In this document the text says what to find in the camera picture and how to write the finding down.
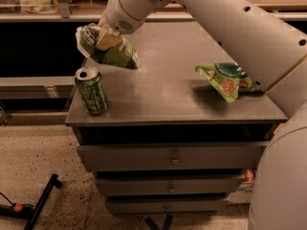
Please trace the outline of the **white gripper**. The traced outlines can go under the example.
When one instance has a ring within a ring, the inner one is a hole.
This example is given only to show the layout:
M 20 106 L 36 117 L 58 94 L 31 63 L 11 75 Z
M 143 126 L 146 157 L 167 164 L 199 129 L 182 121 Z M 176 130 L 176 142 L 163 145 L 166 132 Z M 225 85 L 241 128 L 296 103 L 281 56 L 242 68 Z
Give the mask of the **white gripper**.
M 153 11 L 154 0 L 108 0 L 99 25 L 109 27 L 103 27 L 99 32 L 96 48 L 106 51 L 117 46 L 122 42 L 120 33 L 132 34 Z

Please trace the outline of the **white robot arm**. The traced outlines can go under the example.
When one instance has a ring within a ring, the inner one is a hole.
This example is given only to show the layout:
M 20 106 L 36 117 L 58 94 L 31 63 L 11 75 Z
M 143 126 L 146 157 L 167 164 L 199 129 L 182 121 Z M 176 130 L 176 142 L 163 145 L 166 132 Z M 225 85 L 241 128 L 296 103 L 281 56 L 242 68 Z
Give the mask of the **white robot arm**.
M 248 0 L 108 0 L 101 21 L 123 34 L 179 3 L 286 113 L 252 190 L 248 230 L 307 230 L 305 33 Z

